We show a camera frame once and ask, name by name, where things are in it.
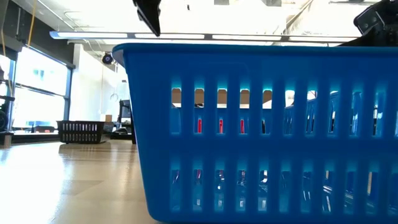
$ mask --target security camera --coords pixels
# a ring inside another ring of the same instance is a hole
[[[105,65],[111,65],[113,63],[113,57],[111,53],[105,53],[104,57],[102,57],[102,63]]]

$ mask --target black object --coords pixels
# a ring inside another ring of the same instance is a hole
[[[113,133],[116,133],[116,134],[129,134],[128,131],[127,131],[127,128],[118,128]]]
[[[204,108],[205,105],[203,103],[195,103],[195,108]]]
[[[150,30],[158,37],[160,36],[160,0],[132,0],[137,6],[140,20],[144,21]]]
[[[398,1],[381,0],[355,17],[362,36],[341,46],[397,47]]]
[[[64,143],[98,144],[111,139],[112,122],[57,121],[58,135]]]
[[[266,121],[261,121],[261,129],[262,129],[262,133],[265,134],[266,133]]]
[[[130,118],[131,124],[123,124],[122,118]],[[131,134],[123,134],[124,136],[120,137],[121,133],[114,133],[112,135],[112,139],[131,139],[133,144],[136,144],[136,132],[134,130],[134,120],[132,118],[131,109],[130,109],[130,100],[121,100],[119,101],[119,116],[118,123],[121,124],[122,127],[130,129]]]
[[[105,53],[104,57],[102,58],[102,62],[105,65],[111,65],[113,63],[113,57],[111,53]]]
[[[0,105],[0,131],[7,131],[9,122],[7,112],[11,102],[15,101],[15,98],[11,96],[0,96],[0,99],[4,100],[4,103]]]

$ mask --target large window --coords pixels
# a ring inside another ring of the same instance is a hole
[[[23,48],[18,55],[16,83],[64,95],[68,68],[34,50]]]
[[[39,52],[23,48],[16,66],[12,128],[16,133],[54,133],[67,118],[69,69]]]

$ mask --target laundry basket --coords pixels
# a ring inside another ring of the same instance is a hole
[[[99,144],[110,140],[112,122],[57,121],[58,135],[64,143]]]
[[[128,74],[156,220],[398,222],[398,49],[122,44],[113,55]],[[239,109],[241,90],[248,109]]]

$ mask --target black plastic piece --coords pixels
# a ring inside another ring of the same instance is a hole
[[[110,53],[105,53],[104,57],[102,58],[102,63],[105,65],[111,65],[113,63],[113,57]]]
[[[133,2],[137,6],[140,20],[144,21],[157,37],[160,36],[160,0],[133,0]]]
[[[398,1],[381,0],[355,17],[362,37],[341,46],[397,47]]]

